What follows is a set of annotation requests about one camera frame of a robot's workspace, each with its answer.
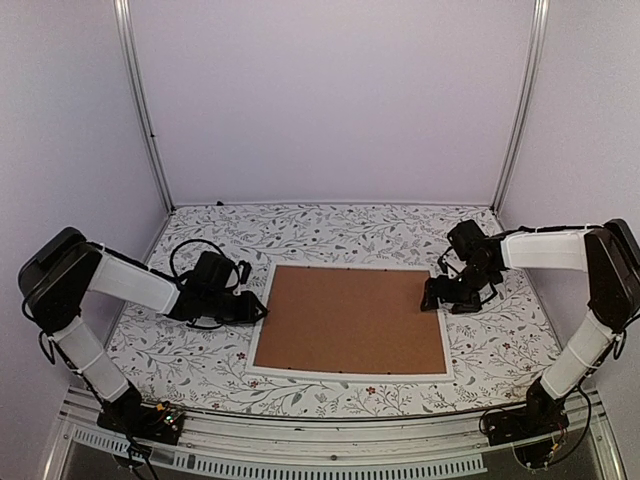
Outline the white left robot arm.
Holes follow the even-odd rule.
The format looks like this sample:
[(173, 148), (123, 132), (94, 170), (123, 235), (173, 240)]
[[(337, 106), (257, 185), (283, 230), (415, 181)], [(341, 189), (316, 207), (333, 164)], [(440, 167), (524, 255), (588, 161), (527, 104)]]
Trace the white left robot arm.
[(168, 272), (161, 272), (65, 227), (19, 270), (24, 317), (97, 397), (111, 404), (111, 419), (128, 434), (148, 426), (148, 412), (128, 396), (140, 395), (85, 321), (84, 304), (92, 294), (104, 295), (193, 329), (201, 319), (218, 326), (263, 320), (267, 307), (245, 287), (250, 264), (232, 260), (211, 241), (204, 244), (192, 268), (179, 270), (171, 263)]

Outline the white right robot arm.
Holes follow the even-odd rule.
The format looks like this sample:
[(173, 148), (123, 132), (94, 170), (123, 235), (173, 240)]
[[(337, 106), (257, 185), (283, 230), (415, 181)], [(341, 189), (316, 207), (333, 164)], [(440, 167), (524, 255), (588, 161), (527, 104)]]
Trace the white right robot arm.
[(532, 383), (517, 415), (517, 427), (537, 436), (552, 424), (555, 406), (608, 354), (623, 348), (629, 326), (639, 319), (639, 243), (629, 226), (614, 218), (599, 224), (519, 227), (494, 235), (473, 220), (447, 235), (461, 268), (439, 259), (441, 275), (424, 286), (420, 308), (447, 304), (453, 314), (478, 313), (507, 271), (523, 271), (535, 281), (548, 313), (571, 313), (561, 321), (564, 344), (557, 359)]

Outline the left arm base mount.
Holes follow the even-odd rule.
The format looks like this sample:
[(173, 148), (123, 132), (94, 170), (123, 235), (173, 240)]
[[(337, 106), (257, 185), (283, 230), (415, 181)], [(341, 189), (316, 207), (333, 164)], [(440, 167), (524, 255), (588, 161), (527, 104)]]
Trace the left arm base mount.
[(184, 410), (168, 400), (145, 404), (141, 393), (129, 382), (114, 400), (97, 393), (101, 405), (97, 425), (134, 439), (177, 445), (184, 426)]

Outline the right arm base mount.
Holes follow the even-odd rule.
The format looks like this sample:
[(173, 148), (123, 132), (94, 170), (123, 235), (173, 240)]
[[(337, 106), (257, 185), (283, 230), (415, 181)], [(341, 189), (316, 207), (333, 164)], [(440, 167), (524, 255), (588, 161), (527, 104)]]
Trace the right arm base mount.
[(552, 398), (542, 387), (540, 379), (528, 388), (523, 407), (489, 409), (479, 420), (479, 431), (488, 438), (491, 446), (546, 435), (545, 440), (515, 448), (516, 460), (529, 469), (551, 465), (561, 441), (551, 440), (549, 435), (558, 432), (563, 436), (568, 427), (565, 400)]

